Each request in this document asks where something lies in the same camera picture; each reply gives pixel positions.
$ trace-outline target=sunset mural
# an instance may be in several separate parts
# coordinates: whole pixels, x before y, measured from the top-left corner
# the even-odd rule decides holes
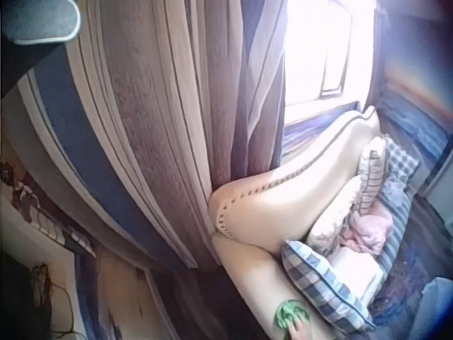
[[[453,36],[446,23],[389,12],[386,83],[378,105],[428,170],[453,134]]]

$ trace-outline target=window frame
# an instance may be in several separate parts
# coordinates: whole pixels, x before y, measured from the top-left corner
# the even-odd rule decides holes
[[[350,54],[350,46],[351,46],[353,16],[352,16],[352,13],[348,10],[348,8],[341,2],[341,0],[329,0],[329,3],[331,3],[331,2],[334,2],[335,4],[342,7],[346,11],[346,13],[348,13],[348,15],[350,17],[348,47],[346,48],[346,58],[345,58],[345,64],[343,65],[343,72],[341,74],[340,84],[338,85],[338,87],[336,89],[326,89],[326,90],[323,89],[324,82],[326,80],[326,70],[327,70],[327,53],[326,53],[326,56],[324,57],[323,78],[321,80],[321,86],[319,89],[318,98],[314,99],[315,101],[341,96],[343,94],[343,90],[345,88],[346,74],[348,72],[348,62],[349,62],[349,54]]]

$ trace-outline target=sofa armrest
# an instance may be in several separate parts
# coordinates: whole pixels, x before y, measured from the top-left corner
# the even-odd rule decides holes
[[[297,291],[283,268],[265,250],[245,245],[216,232],[212,243],[236,289],[266,334],[281,340],[284,332],[274,322],[277,308],[287,300],[305,301],[311,316],[312,338],[334,339],[334,330]]]

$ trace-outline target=hand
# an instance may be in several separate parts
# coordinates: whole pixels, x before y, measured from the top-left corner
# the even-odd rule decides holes
[[[291,340],[311,340],[309,329],[300,319],[296,319],[294,323],[290,324],[288,330]]]

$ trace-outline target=nailhead trim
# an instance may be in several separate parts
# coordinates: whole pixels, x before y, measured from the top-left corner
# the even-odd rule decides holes
[[[358,118],[361,118],[365,121],[368,121],[373,115],[369,115],[368,118],[364,118],[363,115],[359,115],[359,116],[356,116],[355,118],[352,118],[347,124],[344,124],[344,126],[340,129],[340,131],[338,132],[337,136],[339,136],[343,131],[344,129],[354,120],[358,119]],[[261,193],[263,191],[266,191],[268,189],[271,189],[271,188],[274,188],[286,181],[288,181],[289,179],[293,179],[295,178],[296,176],[300,175],[302,172],[304,172],[305,170],[307,170],[330,146],[331,146],[332,143],[329,143],[323,150],[321,150],[321,152],[319,152],[319,154],[316,155],[316,157],[314,157],[309,163],[305,164],[302,168],[300,169],[297,169],[296,171],[290,173],[289,175],[286,175],[285,177],[283,178],[280,178],[280,179],[277,179],[275,181],[273,181],[272,183],[270,183],[269,185],[266,186],[262,186],[261,188],[257,188],[255,189],[255,193]],[[251,191],[248,192],[248,196],[251,196],[253,194],[253,189]],[[242,193],[240,195],[240,198],[244,198],[245,197],[245,193]],[[231,200],[231,204],[234,204],[236,202],[236,199],[233,198]],[[225,205],[223,210],[227,210],[228,208],[228,205]],[[224,213],[222,215],[220,215],[218,218],[223,218],[224,217]],[[228,236],[230,239],[233,238],[233,234],[228,230],[228,228],[224,225],[224,221],[223,220],[218,220],[217,221],[217,226],[218,228],[223,232],[223,234],[225,234],[226,236]]]

